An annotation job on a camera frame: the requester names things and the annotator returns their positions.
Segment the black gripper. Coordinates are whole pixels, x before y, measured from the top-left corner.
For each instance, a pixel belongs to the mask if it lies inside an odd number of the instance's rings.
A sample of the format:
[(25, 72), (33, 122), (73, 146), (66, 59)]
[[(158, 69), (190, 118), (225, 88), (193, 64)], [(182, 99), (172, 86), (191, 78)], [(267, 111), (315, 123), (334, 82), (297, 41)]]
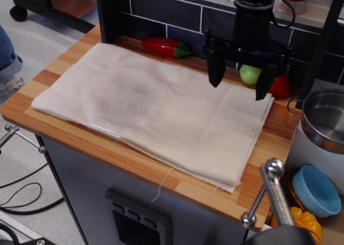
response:
[(206, 55), (209, 82), (217, 87), (223, 80), (225, 61), (262, 68), (256, 84), (256, 100), (263, 100), (278, 75), (287, 75), (293, 49), (271, 36), (257, 47), (243, 46), (232, 40), (230, 33), (207, 28), (203, 53)]

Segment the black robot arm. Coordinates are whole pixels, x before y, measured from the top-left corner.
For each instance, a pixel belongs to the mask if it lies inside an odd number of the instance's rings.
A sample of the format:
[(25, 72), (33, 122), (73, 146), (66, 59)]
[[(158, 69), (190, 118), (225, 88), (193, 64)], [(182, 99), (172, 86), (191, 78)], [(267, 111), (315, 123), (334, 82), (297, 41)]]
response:
[(262, 70), (257, 79), (256, 100), (265, 98), (275, 78), (288, 73), (293, 50), (269, 35), (270, 24), (282, 28), (273, 13), (274, 4), (275, 0), (234, 0), (237, 10), (232, 31), (205, 31), (203, 51), (213, 87), (222, 81), (227, 60)]

